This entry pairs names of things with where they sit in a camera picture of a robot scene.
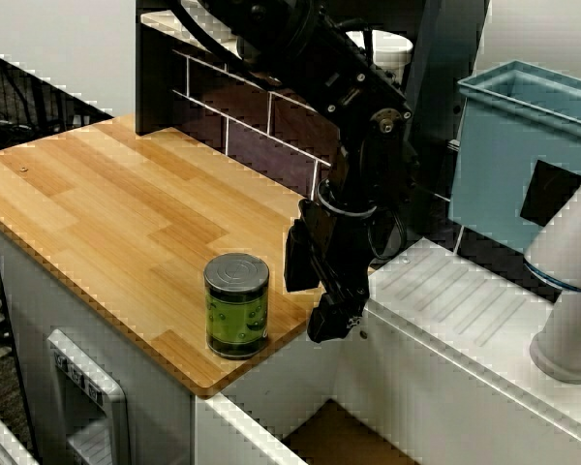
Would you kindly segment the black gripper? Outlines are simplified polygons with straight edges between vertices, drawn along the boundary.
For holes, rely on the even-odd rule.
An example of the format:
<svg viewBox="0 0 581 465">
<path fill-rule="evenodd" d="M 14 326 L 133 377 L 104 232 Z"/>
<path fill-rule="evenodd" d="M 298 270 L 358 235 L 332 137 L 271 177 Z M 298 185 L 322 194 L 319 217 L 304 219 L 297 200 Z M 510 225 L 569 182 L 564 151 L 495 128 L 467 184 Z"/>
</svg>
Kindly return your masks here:
<svg viewBox="0 0 581 465">
<path fill-rule="evenodd" d="M 284 278 L 288 292 L 323 285 L 307 334 L 315 343 L 344 339 L 357 326 L 369 296 L 367 268 L 374 258 L 367 221 L 376 212 L 364 203 L 335 200 L 320 186 L 317 198 L 299 203 L 300 217 L 286 240 Z"/>
</svg>

